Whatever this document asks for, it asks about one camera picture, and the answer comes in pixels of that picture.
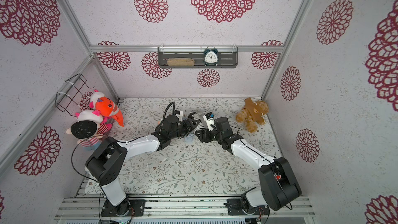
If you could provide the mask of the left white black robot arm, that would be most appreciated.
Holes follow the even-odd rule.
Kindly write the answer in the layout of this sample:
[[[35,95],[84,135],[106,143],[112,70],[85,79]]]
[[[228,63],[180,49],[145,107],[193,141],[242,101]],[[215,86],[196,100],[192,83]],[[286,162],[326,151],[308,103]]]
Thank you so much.
[[[188,136],[202,121],[191,113],[186,119],[176,114],[169,115],[155,130],[130,141],[118,141],[108,137],[86,161],[85,169],[100,185],[108,203],[119,207],[128,201],[122,189],[119,173],[126,160],[143,153],[160,151],[170,145],[171,140]]]

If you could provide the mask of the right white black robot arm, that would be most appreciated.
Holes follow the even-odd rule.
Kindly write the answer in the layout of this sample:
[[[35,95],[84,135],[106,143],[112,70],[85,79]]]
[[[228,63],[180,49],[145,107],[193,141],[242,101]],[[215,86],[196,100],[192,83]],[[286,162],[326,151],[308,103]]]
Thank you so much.
[[[213,114],[203,116],[203,130],[195,132],[202,143],[216,141],[230,154],[241,158],[257,170],[260,186],[240,197],[244,213],[253,214],[258,207],[277,211],[282,207],[292,209],[292,201],[302,194],[295,174],[284,157],[275,158],[250,145],[241,135],[234,133],[226,117],[215,119]]]

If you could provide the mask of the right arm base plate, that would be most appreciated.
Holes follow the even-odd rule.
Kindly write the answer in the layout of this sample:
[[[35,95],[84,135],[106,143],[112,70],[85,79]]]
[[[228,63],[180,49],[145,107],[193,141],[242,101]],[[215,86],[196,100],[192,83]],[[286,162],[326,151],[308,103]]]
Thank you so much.
[[[241,198],[229,198],[227,202],[224,203],[224,206],[228,209],[228,214],[230,216],[238,216],[238,215],[268,215],[270,213],[270,209],[268,206],[260,205],[257,207],[251,206],[248,201],[243,200]]]

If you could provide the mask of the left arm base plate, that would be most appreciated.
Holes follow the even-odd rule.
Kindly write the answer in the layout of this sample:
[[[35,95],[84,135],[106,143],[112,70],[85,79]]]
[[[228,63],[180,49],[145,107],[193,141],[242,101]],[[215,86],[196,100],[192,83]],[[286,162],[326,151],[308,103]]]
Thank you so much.
[[[146,200],[124,200],[117,206],[113,206],[108,200],[105,201],[101,217],[141,217],[143,216]]]

